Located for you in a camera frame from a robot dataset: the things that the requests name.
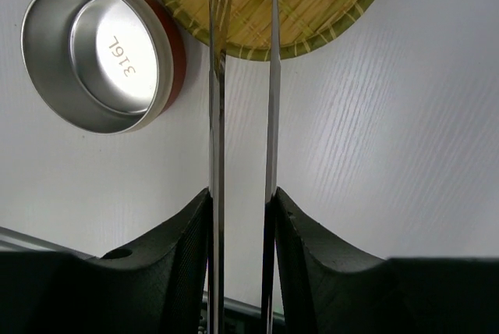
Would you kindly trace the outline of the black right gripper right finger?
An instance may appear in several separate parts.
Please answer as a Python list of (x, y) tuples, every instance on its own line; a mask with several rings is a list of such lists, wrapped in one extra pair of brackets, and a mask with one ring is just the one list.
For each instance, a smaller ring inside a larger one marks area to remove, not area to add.
[(369, 254), (275, 196), (276, 243), (290, 333), (495, 333), (495, 258)]

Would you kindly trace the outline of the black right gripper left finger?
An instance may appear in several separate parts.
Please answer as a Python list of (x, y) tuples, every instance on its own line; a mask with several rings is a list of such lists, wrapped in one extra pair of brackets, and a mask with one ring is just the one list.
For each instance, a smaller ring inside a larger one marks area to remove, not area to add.
[(211, 197), (102, 258), (1, 255), (4, 333), (195, 333), (207, 265)]

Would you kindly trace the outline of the steel food tongs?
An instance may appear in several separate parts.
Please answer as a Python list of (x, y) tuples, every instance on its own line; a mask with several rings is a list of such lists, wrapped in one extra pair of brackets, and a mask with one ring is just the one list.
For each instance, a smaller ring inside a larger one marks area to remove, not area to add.
[[(265, 176), (264, 244), (261, 288), (261, 331), (273, 331), (274, 197), (277, 191), (278, 126), (281, 89), (281, 42), (278, 0), (271, 0), (271, 50)], [(225, 330), (225, 59), (232, 0), (209, 0), (209, 120), (212, 200), (211, 248), (208, 257), (208, 331)]]

